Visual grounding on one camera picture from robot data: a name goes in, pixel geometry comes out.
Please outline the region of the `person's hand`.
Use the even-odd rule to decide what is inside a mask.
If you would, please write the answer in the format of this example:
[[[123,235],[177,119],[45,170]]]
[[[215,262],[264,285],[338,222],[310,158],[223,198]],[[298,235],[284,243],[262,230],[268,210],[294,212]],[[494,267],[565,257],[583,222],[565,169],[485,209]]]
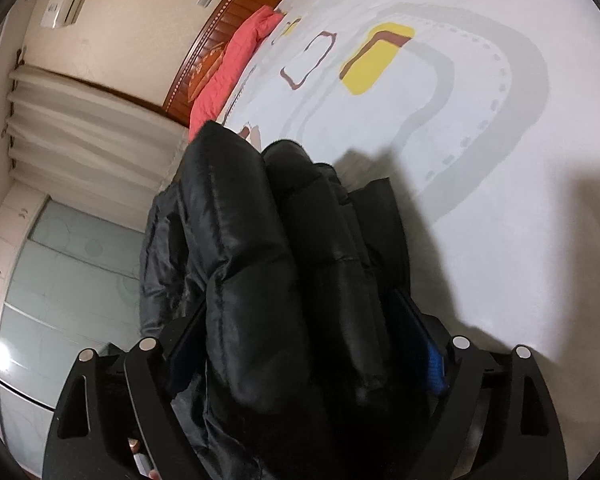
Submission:
[[[146,454],[142,442],[140,442],[140,440],[132,438],[129,438],[128,442],[134,458],[134,462],[136,463],[137,469],[140,472],[140,474],[151,480],[160,480],[161,476],[158,473],[158,470],[154,466],[152,466],[151,460]]]

